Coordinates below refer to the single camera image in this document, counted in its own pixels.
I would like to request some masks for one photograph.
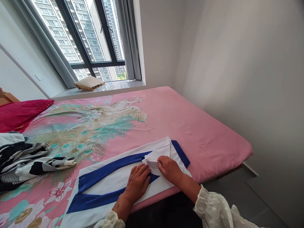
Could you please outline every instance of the woman's left hand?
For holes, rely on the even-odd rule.
[[[147,177],[147,175],[150,172],[151,169],[144,164],[132,168],[126,190],[123,193],[123,196],[132,205],[145,194],[150,181],[150,176]]]

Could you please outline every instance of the light switch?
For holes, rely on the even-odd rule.
[[[35,77],[39,80],[39,81],[43,81],[44,78],[42,76],[39,76],[39,75],[35,75]]]

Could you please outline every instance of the pink bed sheet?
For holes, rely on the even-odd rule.
[[[101,118],[100,110],[109,117]],[[79,162],[2,195],[0,227],[59,226],[80,169],[167,136],[184,150],[198,183],[236,168],[252,154],[248,141],[170,87],[55,102],[24,134],[30,142],[49,143],[51,155],[75,156]],[[173,187],[133,211],[178,191]]]

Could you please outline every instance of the window sill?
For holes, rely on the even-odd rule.
[[[77,88],[66,89],[61,93],[58,93],[57,95],[52,97],[52,99],[54,99],[55,101],[63,101],[63,100],[103,97],[113,94],[124,93],[124,92],[143,90],[145,89],[145,86],[146,85],[143,83],[143,81],[140,80],[113,81],[113,82],[106,82],[104,85],[98,87],[94,91],[79,90]]]

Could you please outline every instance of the woman's right hand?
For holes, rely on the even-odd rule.
[[[176,161],[172,160],[168,156],[160,156],[157,161],[158,169],[162,175],[172,184],[180,187],[185,174],[181,171]]]

